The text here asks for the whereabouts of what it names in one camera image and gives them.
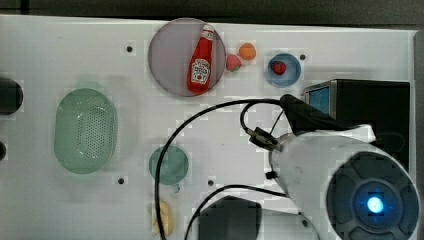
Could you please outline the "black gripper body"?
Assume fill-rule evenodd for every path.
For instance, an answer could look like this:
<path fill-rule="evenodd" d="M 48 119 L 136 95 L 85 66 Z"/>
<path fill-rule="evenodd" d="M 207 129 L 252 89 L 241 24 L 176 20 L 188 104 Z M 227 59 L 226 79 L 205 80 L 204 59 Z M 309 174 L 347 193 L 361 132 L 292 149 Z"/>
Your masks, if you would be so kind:
<path fill-rule="evenodd" d="M 343 124 L 290 94 L 280 98 L 280 106 L 295 135 L 317 130 L 345 131 L 354 128 L 353 125 Z"/>

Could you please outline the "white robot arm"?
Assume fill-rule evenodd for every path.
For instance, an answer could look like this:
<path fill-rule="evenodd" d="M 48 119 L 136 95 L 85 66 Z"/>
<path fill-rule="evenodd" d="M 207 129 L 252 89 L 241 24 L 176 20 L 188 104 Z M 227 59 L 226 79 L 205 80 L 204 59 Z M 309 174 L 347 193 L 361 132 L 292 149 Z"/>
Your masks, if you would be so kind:
<path fill-rule="evenodd" d="M 368 125 L 342 125 L 286 94 L 292 128 L 270 153 L 275 181 L 320 240 L 417 240 L 420 199 L 408 172 L 372 145 Z"/>

